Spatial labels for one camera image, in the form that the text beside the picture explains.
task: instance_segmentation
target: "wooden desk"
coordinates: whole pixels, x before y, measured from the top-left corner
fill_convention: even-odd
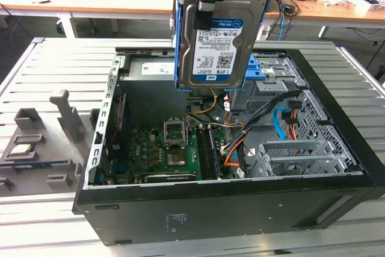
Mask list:
[[[0,3],[14,15],[59,17],[68,37],[76,37],[72,23],[74,17],[169,20],[173,6],[173,0],[51,0],[44,4],[0,0]],[[351,4],[347,7],[341,4],[326,7],[318,0],[296,3],[301,9],[292,21],[296,25],[385,28],[384,11],[369,11],[362,16]],[[265,15],[265,26],[272,24],[278,15],[278,5],[271,1],[271,9]]]
[[[320,20],[333,22],[360,22],[360,23],[385,23],[385,13],[383,10],[369,11],[364,16],[356,12],[354,5],[347,3],[347,7],[342,4],[325,6],[319,0],[295,1],[301,9],[301,13],[295,20]]]

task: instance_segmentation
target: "electronic device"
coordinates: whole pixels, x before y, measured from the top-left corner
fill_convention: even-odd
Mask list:
[[[153,45],[117,51],[76,195],[104,245],[321,229],[384,194],[314,55],[259,43],[242,90],[185,92]]]
[[[177,0],[176,88],[237,89],[269,0]]]

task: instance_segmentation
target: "aluminum extrusion table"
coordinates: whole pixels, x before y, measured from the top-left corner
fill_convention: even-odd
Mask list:
[[[115,48],[128,44],[170,46],[166,40],[35,39],[0,85],[0,153],[16,128],[13,118],[19,108],[58,115],[49,102],[56,88],[68,89],[70,104],[80,114],[99,107]],[[385,89],[344,48],[330,42],[257,42],[256,47],[300,49],[385,162]],[[245,257],[282,249],[292,256],[354,257],[385,251],[384,197],[360,204],[324,230],[105,247],[86,219],[72,214],[74,196],[0,198],[0,254]]]

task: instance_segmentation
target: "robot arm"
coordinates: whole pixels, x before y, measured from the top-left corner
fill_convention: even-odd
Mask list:
[[[269,0],[178,0],[176,88],[241,88]]]

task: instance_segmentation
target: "black device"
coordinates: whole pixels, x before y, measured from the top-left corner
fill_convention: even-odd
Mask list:
[[[259,150],[246,157],[254,165],[240,159],[233,170],[224,167],[219,153],[224,129],[195,127],[192,122],[186,129],[183,100],[188,99],[174,89],[173,75],[147,74],[149,65],[172,65],[172,53],[129,48],[119,50],[112,64],[74,207],[106,246],[322,229],[360,202],[384,194],[383,164],[300,50],[253,51],[255,60],[264,65],[274,63],[276,68],[283,63],[296,72],[285,86],[302,92],[280,105],[297,110],[297,116],[282,122],[298,127],[298,140],[269,143],[276,140],[274,126],[255,126],[249,147]],[[123,69],[117,57],[125,57]],[[271,86],[279,89],[279,82]],[[266,85],[267,80],[250,80],[243,90],[233,91],[236,111],[229,120],[239,117],[244,122],[241,114],[248,118],[250,110],[264,104]],[[111,98],[122,101],[109,105]],[[98,131],[106,142],[97,139]],[[115,132],[123,137],[117,147],[126,154],[121,158],[107,152]],[[264,153],[272,162],[267,171],[260,157]],[[244,170],[243,177],[238,169]]]

